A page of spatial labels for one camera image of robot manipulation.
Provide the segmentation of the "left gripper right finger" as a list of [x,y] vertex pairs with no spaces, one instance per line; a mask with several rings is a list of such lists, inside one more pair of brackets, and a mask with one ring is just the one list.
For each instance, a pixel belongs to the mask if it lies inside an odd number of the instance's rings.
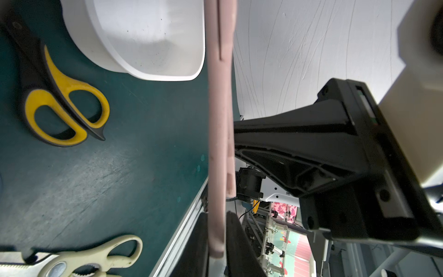
[[230,277],[266,277],[237,215],[226,215],[227,268]]

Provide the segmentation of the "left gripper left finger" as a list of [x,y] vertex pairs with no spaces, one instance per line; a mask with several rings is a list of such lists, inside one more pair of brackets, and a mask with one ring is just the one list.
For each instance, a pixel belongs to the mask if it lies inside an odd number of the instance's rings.
[[206,277],[208,259],[208,214],[201,213],[170,276]]

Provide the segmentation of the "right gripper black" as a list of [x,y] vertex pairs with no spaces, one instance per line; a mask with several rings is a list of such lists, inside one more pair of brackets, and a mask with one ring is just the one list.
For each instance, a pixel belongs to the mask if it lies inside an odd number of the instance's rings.
[[366,84],[332,78],[317,100],[235,122],[236,156],[303,197],[309,231],[442,257],[443,225]]

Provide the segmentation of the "pink kitchen scissors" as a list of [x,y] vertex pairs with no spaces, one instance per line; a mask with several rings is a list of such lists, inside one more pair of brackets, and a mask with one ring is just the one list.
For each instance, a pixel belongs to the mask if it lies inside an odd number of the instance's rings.
[[226,247],[226,200],[236,196],[232,62],[236,1],[205,1],[209,82],[209,255],[221,259]]

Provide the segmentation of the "cream handled scissors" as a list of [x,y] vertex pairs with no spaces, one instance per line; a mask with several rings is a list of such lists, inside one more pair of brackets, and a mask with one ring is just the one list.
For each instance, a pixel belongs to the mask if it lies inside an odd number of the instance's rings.
[[[127,242],[136,242],[132,255],[111,255],[110,252]],[[143,251],[143,241],[136,235],[123,235],[98,247],[60,253],[38,252],[36,260],[28,263],[21,252],[1,253],[2,277],[79,277],[75,271],[89,265],[94,271],[89,277],[109,277],[108,271],[113,268],[133,266]]]

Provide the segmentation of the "yellow black handled scissors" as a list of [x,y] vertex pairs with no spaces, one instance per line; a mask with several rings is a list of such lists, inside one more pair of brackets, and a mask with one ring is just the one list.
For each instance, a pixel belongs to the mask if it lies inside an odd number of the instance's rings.
[[[7,8],[1,13],[1,25],[8,33],[19,57],[23,91],[21,110],[25,124],[32,134],[57,147],[79,145],[89,135],[104,141],[103,131],[110,116],[110,104],[104,94],[94,86],[62,73],[53,62],[45,42],[34,35],[13,8]],[[88,92],[99,101],[101,115],[97,121],[90,121],[76,107],[70,98],[74,91]],[[41,107],[50,108],[73,131],[73,136],[60,139],[46,133],[35,118]]]

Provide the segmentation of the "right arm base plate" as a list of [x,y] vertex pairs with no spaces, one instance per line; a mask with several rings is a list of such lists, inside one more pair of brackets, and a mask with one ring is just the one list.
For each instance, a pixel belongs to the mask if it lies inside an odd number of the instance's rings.
[[241,167],[236,172],[236,196],[240,201],[252,204],[263,197],[261,185],[266,175],[253,167]]

